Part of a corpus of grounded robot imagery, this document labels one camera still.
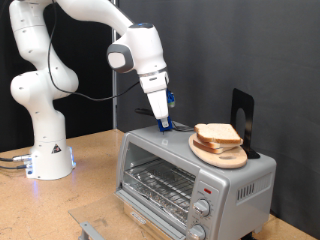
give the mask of label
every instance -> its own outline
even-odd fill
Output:
[[[56,144],[52,150],[52,154],[61,152],[61,148]]]
[[[135,212],[131,212],[131,215],[137,219],[141,224],[146,224],[147,222],[142,218],[140,217],[138,214],[136,214]]]

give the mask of black plate holder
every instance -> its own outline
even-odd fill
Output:
[[[254,100],[253,97],[245,92],[240,91],[237,88],[233,89],[232,94],[232,107],[231,107],[231,125],[236,129],[237,113],[242,108],[246,118],[246,126],[244,131],[244,139],[242,148],[245,150],[248,159],[260,158],[260,155],[255,152],[251,147],[251,134],[253,123],[253,109]]]

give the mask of oven top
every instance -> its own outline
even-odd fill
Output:
[[[237,181],[239,177],[249,174],[254,171],[259,172],[259,169],[266,169],[268,166],[272,168],[274,166],[274,160],[263,154],[260,159],[248,160],[247,164],[241,168],[236,169],[223,169],[212,166],[206,162],[200,160],[191,151],[188,140],[189,137],[194,134],[194,132],[178,132],[175,130],[167,132],[159,132],[158,126],[151,126],[147,128],[142,128],[138,130],[131,131],[130,134],[135,135],[138,138],[145,140],[148,144],[157,146],[158,148],[165,149],[166,151],[179,156],[182,159],[186,159],[192,162],[194,165],[208,171],[209,173],[214,171],[215,173],[223,176],[229,181]]]

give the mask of white connector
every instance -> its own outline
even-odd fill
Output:
[[[13,157],[12,160],[14,162],[22,162],[22,161],[32,161],[32,157],[30,154],[22,155],[22,156],[16,156]]]

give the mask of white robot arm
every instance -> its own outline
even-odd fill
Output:
[[[161,127],[172,127],[166,95],[169,78],[155,27],[152,24],[133,24],[108,0],[56,2],[74,19],[107,24],[122,36],[108,48],[110,66],[120,73],[135,69]],[[33,122],[35,144],[30,150],[32,161],[27,162],[26,172],[29,178],[45,180],[64,177],[73,167],[72,156],[66,145],[64,116],[52,104],[52,100],[69,94],[55,88],[48,74],[50,39],[43,10],[51,3],[51,0],[15,0],[10,5],[11,25],[20,55],[37,69],[17,76],[11,84],[13,97],[27,108]],[[77,75],[61,62],[53,49],[50,62],[55,84],[60,89],[76,91]]]

